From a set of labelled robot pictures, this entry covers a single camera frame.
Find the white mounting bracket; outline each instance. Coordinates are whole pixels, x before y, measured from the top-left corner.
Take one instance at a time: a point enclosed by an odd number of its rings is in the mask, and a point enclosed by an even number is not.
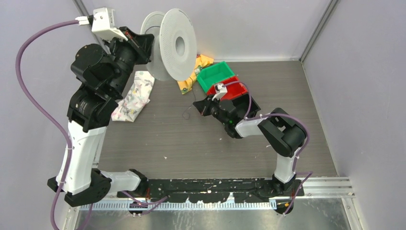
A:
[[[212,98],[212,101],[215,99],[220,100],[227,93],[227,87],[223,83],[215,84],[214,89],[216,90],[216,94]]]
[[[114,26],[114,10],[107,7],[102,7],[93,10],[93,25],[91,31],[103,40],[111,41],[118,37],[125,41],[128,38]]]

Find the gray floor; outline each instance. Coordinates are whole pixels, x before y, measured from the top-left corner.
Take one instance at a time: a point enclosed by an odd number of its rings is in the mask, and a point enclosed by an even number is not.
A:
[[[249,86],[264,114],[281,107],[308,126],[311,140],[297,170],[336,176],[301,64],[235,62],[229,66]],[[197,100],[205,98],[198,83],[193,90]],[[192,92],[182,95],[175,81],[155,81],[150,100],[135,122],[110,123],[100,169],[117,172],[134,168],[149,178],[272,176],[276,153],[266,148],[264,137],[232,139],[216,119],[200,116],[194,107],[189,110],[190,119],[185,120],[182,112],[194,97]]]

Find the white wall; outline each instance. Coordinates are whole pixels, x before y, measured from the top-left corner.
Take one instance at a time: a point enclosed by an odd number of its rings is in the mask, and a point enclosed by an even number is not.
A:
[[[304,67],[372,230],[406,228],[406,1],[341,1]]]
[[[0,230],[50,230],[55,193],[46,182],[61,167],[65,140],[23,94],[14,63],[18,49],[31,35],[73,20],[78,12],[69,0],[1,1],[0,6]],[[93,42],[88,28],[71,25],[39,38],[23,56],[28,89],[64,127],[68,102],[79,86],[70,64],[77,50]],[[58,203],[59,210],[63,204]]]
[[[299,59],[329,0],[84,0],[116,9],[116,25],[139,32],[153,11],[180,8],[191,18],[198,51],[215,59]]]

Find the enclosure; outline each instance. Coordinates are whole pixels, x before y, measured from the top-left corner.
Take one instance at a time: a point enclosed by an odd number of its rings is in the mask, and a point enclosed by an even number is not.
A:
[[[115,9],[117,26],[136,32],[153,11],[184,10],[198,53],[225,61],[249,87],[260,113],[281,107],[307,125],[311,141],[297,171],[314,173],[286,217],[272,207],[289,196],[227,208],[166,203],[134,217],[128,212],[132,201],[112,195],[95,205],[86,229],[404,228],[403,1],[40,0],[2,6],[9,33],[1,36],[7,83],[1,90],[0,229],[52,229],[55,193],[46,181],[59,171],[65,150],[63,137],[21,93],[14,69],[17,51],[39,30],[104,6]],[[27,88],[65,128],[69,100],[80,86],[70,65],[81,47],[99,42],[89,27],[67,26],[37,39],[24,53]],[[182,94],[176,81],[156,80],[150,103],[135,122],[110,122],[98,168],[134,168],[150,179],[270,178],[276,152],[265,138],[230,138],[217,120],[188,109],[205,96],[198,82]],[[60,197],[58,227],[76,229],[88,210],[70,207]]]

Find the metal frame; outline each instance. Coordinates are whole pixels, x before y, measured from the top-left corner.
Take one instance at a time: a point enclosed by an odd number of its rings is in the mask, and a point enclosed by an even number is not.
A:
[[[330,0],[330,3],[327,6],[326,11],[324,12],[323,16],[321,17],[320,22],[318,23],[315,31],[313,32],[312,37],[310,38],[309,42],[306,45],[306,48],[304,49],[304,52],[302,56],[300,57],[299,61],[304,62],[306,59],[307,55],[309,54],[310,50],[312,49],[313,45],[315,44],[317,38],[319,37],[320,33],[322,32],[324,26],[327,24],[327,21],[331,17],[331,14],[333,13],[334,9],[336,8],[338,2],[340,0]]]
[[[360,218],[358,216],[357,210],[354,206],[353,200],[356,198],[350,180],[348,177],[316,177],[309,178],[306,182],[303,183],[304,196],[299,196],[297,199],[323,199],[323,198],[342,198],[343,205],[346,207],[347,218],[350,222],[352,230],[362,230],[362,225],[360,223]],[[263,203],[258,207],[254,206],[234,206],[231,209],[272,209],[272,202],[279,199],[289,199],[288,196],[279,196],[270,199],[271,203]],[[230,196],[228,203],[233,203],[233,197]],[[110,210],[114,207],[114,210],[128,210],[127,204],[132,203],[128,198],[117,198],[115,195],[109,195],[99,202],[97,210]],[[187,210],[191,209],[190,204],[177,204],[171,206],[170,210]],[[199,206],[199,210],[212,210],[213,206]],[[66,221],[63,226],[64,230],[74,230],[76,225],[79,211],[88,210],[88,206],[84,207],[71,207],[67,213]]]

